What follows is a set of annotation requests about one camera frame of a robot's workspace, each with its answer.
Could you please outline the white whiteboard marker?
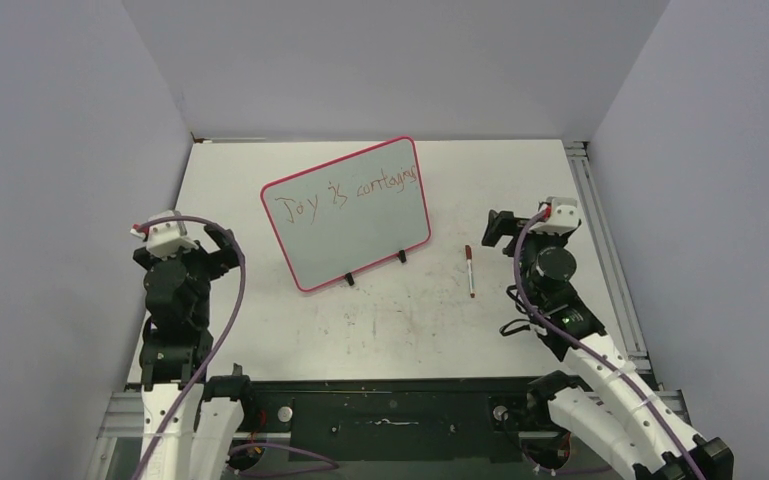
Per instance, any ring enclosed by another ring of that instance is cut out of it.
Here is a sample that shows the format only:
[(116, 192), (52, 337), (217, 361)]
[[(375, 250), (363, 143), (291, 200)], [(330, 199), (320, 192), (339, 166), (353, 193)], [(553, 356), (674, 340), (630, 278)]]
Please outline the white whiteboard marker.
[(473, 258), (471, 261), (466, 261), (467, 266), (467, 275), (468, 275), (468, 286), (469, 286), (469, 295), (471, 298), (476, 297), (476, 290), (475, 290), (475, 277), (474, 277), (474, 268), (473, 268)]

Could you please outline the pink framed whiteboard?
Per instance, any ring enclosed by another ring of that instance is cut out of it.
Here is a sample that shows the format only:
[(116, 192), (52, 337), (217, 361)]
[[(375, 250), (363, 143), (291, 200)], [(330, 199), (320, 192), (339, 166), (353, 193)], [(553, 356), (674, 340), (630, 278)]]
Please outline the pink framed whiteboard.
[(260, 200), (302, 292), (403, 260), (432, 236), (416, 144), (406, 136), (270, 182)]

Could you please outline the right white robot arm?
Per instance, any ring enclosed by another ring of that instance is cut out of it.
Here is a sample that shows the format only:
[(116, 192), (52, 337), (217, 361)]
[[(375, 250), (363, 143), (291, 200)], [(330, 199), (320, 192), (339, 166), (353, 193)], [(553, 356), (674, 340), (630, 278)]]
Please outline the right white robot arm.
[(528, 329), (568, 369), (530, 383), (525, 411), (539, 428), (579, 438), (623, 479), (730, 479), (734, 454), (669, 407), (621, 353), (572, 284), (567, 243), (581, 222), (574, 208), (544, 204), (530, 218), (491, 210), (481, 243), (510, 238), (514, 283), (506, 292)]

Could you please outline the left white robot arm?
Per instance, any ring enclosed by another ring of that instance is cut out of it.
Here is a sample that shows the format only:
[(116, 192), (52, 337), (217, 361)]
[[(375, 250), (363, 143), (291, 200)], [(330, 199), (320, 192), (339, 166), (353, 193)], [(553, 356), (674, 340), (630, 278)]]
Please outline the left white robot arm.
[[(258, 416), (251, 380), (241, 367), (229, 375), (208, 373), (241, 308), (245, 256), (232, 231), (203, 219), (216, 245), (207, 251), (187, 233), (187, 223), (196, 220), (168, 211), (131, 230), (144, 243), (133, 259), (145, 271), (148, 313), (138, 358), (143, 424), (135, 479), (221, 478), (236, 432)], [(213, 336), (212, 283), (232, 270), (240, 274), (233, 318)]]

